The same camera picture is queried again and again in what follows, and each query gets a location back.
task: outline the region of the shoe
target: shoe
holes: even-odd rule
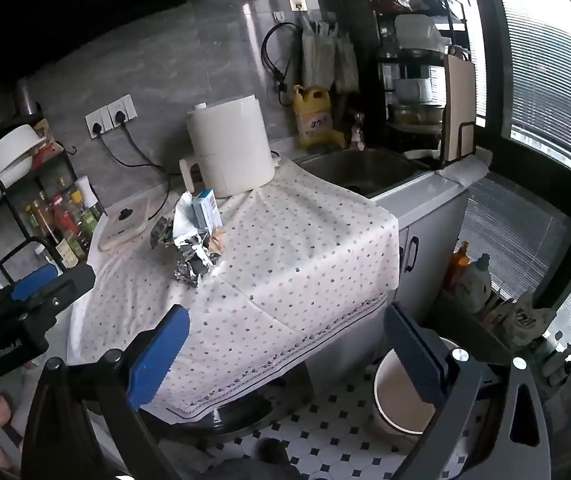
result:
[[[266,438],[259,442],[256,454],[261,462],[275,465],[288,465],[290,459],[283,442],[275,438]]]

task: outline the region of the orange bottle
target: orange bottle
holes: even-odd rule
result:
[[[447,267],[445,271],[445,276],[443,277],[443,288],[445,290],[449,290],[451,286],[456,283],[456,280],[459,278],[463,269],[470,263],[470,259],[466,254],[468,250],[469,243],[461,242],[461,246],[456,253],[453,253],[452,257],[450,258],[450,265]]]

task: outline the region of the dish rack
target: dish rack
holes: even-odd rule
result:
[[[2,121],[0,123],[0,139],[5,134],[9,133],[14,128],[21,126],[22,124],[30,124],[30,126],[34,126],[42,118],[43,118],[43,115],[39,113],[39,114],[32,114],[32,115],[28,115],[28,116],[19,116],[19,117],[13,118],[12,120],[9,120],[9,121]],[[45,192],[43,182],[41,181],[41,175],[45,170],[52,167],[54,164],[64,164],[65,167],[67,168],[70,176],[72,177],[73,181],[76,181],[78,179],[78,176],[76,175],[76,171],[74,170],[74,166],[72,166],[72,161],[70,160],[70,156],[69,156],[67,150],[65,150],[65,148],[63,149],[62,152],[58,153],[57,155],[54,155],[52,158],[50,158],[49,160],[47,160],[43,164],[41,164],[40,166],[38,166],[34,170],[30,171],[25,176],[21,177],[14,184],[12,184],[12,186],[10,186],[9,188],[7,188],[0,179],[0,191],[1,191],[0,208],[3,205],[6,205],[8,207],[10,214],[12,215],[12,218],[14,219],[14,222],[16,223],[19,230],[21,231],[21,234],[24,237],[24,240],[21,243],[19,243],[16,247],[12,248],[12,250],[10,250],[7,254],[0,257],[0,272],[3,274],[5,279],[8,280],[9,284],[13,284],[15,280],[12,278],[12,276],[10,275],[8,270],[5,268],[4,264],[8,260],[10,260],[10,258],[14,257],[19,251],[21,251],[23,248],[27,247],[32,242],[40,243],[43,247],[45,247],[45,250],[48,251],[48,253],[52,257],[52,259],[59,266],[59,269],[61,269],[63,272],[66,271],[66,267],[63,265],[63,260],[60,257],[60,254],[58,253],[56,248],[54,248],[52,246],[52,244],[49,243],[49,241],[47,241],[45,238],[40,237],[40,236],[34,236],[33,234],[30,233],[30,231],[28,231],[28,229],[25,226],[25,223],[23,222],[23,220],[21,219],[18,211],[16,210],[16,208],[11,203],[11,201],[9,200],[9,197],[8,197],[9,189],[16,186],[20,182],[24,182],[25,180],[28,180],[28,179],[33,180],[36,183],[36,185],[39,187],[39,189],[42,190],[43,192]]]
[[[396,31],[394,29],[394,23],[397,16],[402,14],[422,14],[430,18],[441,18],[441,20],[435,20],[437,26],[447,23],[447,28],[439,28],[439,33],[442,37],[450,38],[452,40],[451,48],[462,52],[464,56],[470,56],[470,35],[468,31],[468,20],[465,16],[465,8],[462,3],[458,0],[444,0],[445,12],[438,12],[435,10],[423,10],[423,11],[412,11],[412,10],[395,10],[394,9],[395,0],[371,0],[371,7],[374,11],[374,17],[377,25],[377,35],[379,38],[379,52],[384,48],[384,41],[382,36],[382,29],[387,29],[392,27],[393,35],[396,37]],[[461,9],[461,18],[454,15],[452,11],[452,4],[456,4]],[[395,151],[405,152],[408,150],[415,149],[432,149],[435,144],[435,137],[439,137],[441,140],[441,146],[445,145],[445,121],[441,121],[441,124],[405,124],[405,123],[394,123],[390,116],[389,105],[398,103],[395,97],[394,89],[386,88],[386,79],[389,77],[385,74],[387,65],[396,65],[398,67],[400,74],[408,73],[420,73],[420,78],[429,78],[432,83],[432,76],[430,75],[430,67],[445,66],[445,54],[437,52],[435,50],[427,50],[423,52],[411,52],[407,53],[403,50],[397,50],[396,56],[394,57],[382,57],[377,56],[377,69],[379,75],[379,82],[383,88],[384,94],[384,117],[386,127],[394,130],[395,139],[392,140],[391,146]],[[428,103],[421,103],[427,105],[439,104],[435,100]],[[459,127],[459,131],[469,124],[462,124]],[[443,151],[441,151],[441,159],[438,161],[438,166],[444,166],[443,162]]]

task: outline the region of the cabinet handle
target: cabinet handle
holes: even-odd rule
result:
[[[412,264],[409,266],[406,266],[406,272],[412,272],[412,270],[414,269],[414,265],[417,262],[417,255],[419,254],[419,237],[418,236],[412,236],[412,239],[409,241],[408,252],[409,252],[410,246],[412,244],[416,245],[417,249],[414,251],[414,260],[412,260]]]

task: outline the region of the jug handle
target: jug handle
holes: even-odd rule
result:
[[[192,169],[192,166],[197,163],[198,159],[194,155],[182,158],[178,162],[179,169],[181,170],[181,176],[183,177],[183,182],[185,184],[185,189],[190,193],[194,192],[194,182],[192,181],[190,170]]]

